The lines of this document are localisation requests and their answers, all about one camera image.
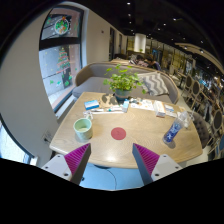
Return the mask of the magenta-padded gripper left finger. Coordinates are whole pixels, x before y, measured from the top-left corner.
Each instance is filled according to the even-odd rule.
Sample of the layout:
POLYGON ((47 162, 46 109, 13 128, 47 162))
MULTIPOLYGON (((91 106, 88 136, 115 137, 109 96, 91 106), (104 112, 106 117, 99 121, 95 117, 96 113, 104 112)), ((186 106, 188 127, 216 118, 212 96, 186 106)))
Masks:
POLYGON ((90 155, 91 144, 88 143, 66 155, 55 155, 42 169, 79 185, 90 155))

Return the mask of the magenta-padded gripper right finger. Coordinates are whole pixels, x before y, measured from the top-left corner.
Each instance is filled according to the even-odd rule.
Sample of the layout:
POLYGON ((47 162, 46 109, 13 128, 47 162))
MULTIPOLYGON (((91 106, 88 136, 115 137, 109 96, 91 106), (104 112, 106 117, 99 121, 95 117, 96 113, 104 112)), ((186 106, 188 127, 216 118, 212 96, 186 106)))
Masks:
POLYGON ((132 154, 136 160, 142 181, 145 185, 182 169, 182 167, 167 154, 158 155, 136 143, 133 144, 132 154))

